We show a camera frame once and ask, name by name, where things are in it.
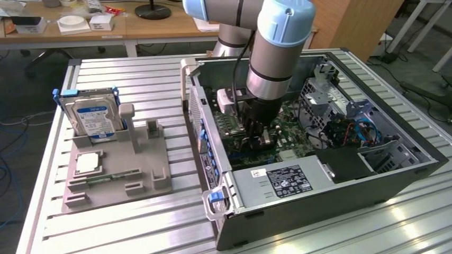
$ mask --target power supply label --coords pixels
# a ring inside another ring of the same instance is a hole
[[[278,198],[311,191],[310,183],[298,165],[266,171],[266,176]]]

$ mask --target wooden desk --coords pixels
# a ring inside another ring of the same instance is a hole
[[[145,3],[105,3],[110,7],[125,9],[126,16],[113,18],[111,31],[93,31],[61,35],[55,20],[69,7],[45,8],[41,2],[27,2],[26,10],[50,22],[42,34],[3,34],[0,23],[0,50],[43,49],[87,46],[123,45],[129,57],[135,57],[135,45],[141,43],[215,41],[217,32],[202,33],[195,29],[193,19],[185,14],[181,4],[166,5],[171,10],[169,18],[158,21],[145,20],[134,15],[134,7]]]

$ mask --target aluminum extrusion table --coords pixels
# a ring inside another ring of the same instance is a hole
[[[349,52],[338,49],[330,52],[450,158],[452,137],[445,131]],[[134,103],[134,124],[158,119],[174,192],[71,215],[61,214],[73,130],[57,108],[17,253],[217,253],[201,205],[179,101],[179,60],[201,56],[82,60],[67,67],[62,89],[115,85],[121,102]],[[342,76],[339,79],[350,97],[361,98],[361,92]],[[387,202],[221,253],[449,252],[450,197],[452,162]]]

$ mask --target robotic arm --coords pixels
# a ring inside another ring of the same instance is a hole
[[[217,21],[218,42],[242,48],[255,31],[241,122],[251,149],[273,145],[266,128],[278,114],[302,44],[310,33],[314,6],[307,0],[183,0],[187,15]]]

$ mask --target white object on desk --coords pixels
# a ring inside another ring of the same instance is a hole
[[[23,19],[39,19],[39,21],[35,22],[22,22],[19,24],[14,23],[17,33],[42,33],[46,27],[46,21],[43,17],[14,17],[15,19],[23,18]]]
[[[218,24],[210,24],[207,21],[203,20],[198,20],[194,19],[194,24],[195,24],[195,28],[201,31],[201,32],[217,32],[219,30],[219,25]]]
[[[93,31],[111,31],[113,25],[113,19],[109,15],[93,16],[89,20],[90,30]]]
[[[90,32],[86,20],[79,16],[65,16],[57,20],[61,35]]]
[[[26,3],[22,3],[22,2],[14,2],[14,4],[19,4],[21,7],[23,7],[23,6],[26,5]],[[0,8],[0,17],[9,17],[10,15],[11,15],[11,16],[15,16],[15,15],[18,15],[18,14],[19,14],[19,13],[9,14],[9,13],[6,12],[6,10],[3,10],[2,8]]]
[[[77,0],[58,0],[58,2],[61,3],[62,6],[70,7],[77,3]]]

